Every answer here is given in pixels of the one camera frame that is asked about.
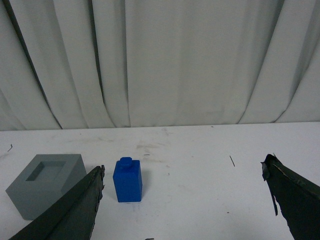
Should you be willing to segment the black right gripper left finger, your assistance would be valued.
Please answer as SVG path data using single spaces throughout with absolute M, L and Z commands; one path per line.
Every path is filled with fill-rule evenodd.
M 89 240 L 103 198 L 105 166 L 96 166 L 12 240 Z

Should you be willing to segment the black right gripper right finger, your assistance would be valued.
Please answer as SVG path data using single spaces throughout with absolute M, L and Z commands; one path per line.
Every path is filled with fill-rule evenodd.
M 320 187 L 284 166 L 275 155 L 268 154 L 261 165 L 275 214 L 278 214 L 279 206 L 293 238 L 318 240 Z

